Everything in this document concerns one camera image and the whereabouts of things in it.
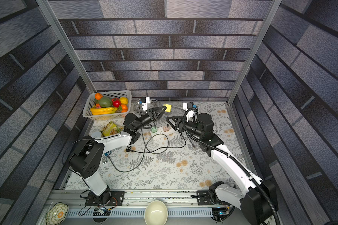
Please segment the pink charger plug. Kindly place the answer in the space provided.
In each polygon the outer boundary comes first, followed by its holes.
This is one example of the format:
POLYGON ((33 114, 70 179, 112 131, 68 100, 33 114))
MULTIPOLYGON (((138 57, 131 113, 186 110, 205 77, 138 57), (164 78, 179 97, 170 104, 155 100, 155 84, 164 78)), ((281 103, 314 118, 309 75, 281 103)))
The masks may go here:
POLYGON ((170 130, 170 127, 169 126, 163 126, 163 131, 164 132, 168 132, 170 130))

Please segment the yellow charger plug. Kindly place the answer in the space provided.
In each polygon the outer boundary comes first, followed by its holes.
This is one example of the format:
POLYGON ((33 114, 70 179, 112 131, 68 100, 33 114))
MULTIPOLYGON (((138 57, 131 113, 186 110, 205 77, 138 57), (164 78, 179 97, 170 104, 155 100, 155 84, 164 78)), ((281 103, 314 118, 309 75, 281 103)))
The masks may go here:
POLYGON ((172 105, 164 104, 164 106, 166 107, 165 112, 171 112, 172 105))

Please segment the green charger plug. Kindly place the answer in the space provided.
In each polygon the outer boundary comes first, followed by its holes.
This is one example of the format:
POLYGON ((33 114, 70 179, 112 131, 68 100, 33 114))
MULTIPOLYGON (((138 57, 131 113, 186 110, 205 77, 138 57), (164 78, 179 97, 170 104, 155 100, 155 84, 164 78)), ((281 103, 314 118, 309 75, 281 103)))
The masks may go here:
POLYGON ((153 134, 157 133, 158 132, 158 128, 157 127, 151 127, 151 132, 153 134))

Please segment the blue mp3 player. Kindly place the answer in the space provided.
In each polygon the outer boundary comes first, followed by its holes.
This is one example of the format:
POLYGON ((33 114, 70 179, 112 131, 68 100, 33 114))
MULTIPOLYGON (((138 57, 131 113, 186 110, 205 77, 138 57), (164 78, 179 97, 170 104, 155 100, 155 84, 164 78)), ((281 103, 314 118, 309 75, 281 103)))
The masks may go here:
POLYGON ((107 152, 104 153, 104 155, 105 155, 106 157, 110 156, 111 154, 112 154, 112 151, 107 151, 107 152))

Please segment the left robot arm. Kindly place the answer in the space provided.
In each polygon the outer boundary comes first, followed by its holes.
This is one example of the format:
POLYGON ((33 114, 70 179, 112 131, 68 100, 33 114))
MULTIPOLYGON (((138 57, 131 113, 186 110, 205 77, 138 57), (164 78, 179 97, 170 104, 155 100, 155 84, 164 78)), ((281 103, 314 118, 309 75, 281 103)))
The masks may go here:
POLYGON ((69 158, 69 165, 88 186, 89 196, 93 197, 93 203, 104 206, 111 200, 110 188, 99 174, 104 153, 134 144, 140 137, 140 130, 152 122, 157 122, 166 109, 166 106, 150 108, 141 117, 129 113, 124 118, 124 130, 119 134, 101 139, 86 136, 78 142, 69 158))

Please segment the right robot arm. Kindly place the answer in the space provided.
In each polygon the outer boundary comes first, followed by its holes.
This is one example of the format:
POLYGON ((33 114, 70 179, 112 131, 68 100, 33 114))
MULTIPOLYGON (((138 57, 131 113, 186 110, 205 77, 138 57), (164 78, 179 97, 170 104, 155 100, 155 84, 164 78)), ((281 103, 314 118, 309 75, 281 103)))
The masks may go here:
POLYGON ((203 152, 215 160, 235 181, 238 188, 232 188, 223 182, 212 185, 210 197, 213 202, 225 202, 240 209, 252 225, 263 224, 273 218, 279 225, 278 200, 275 185, 264 181, 249 171, 228 149, 214 132, 214 122, 207 113, 196 114, 196 120, 190 121, 186 115, 168 117, 168 124, 180 133, 197 142, 203 152))

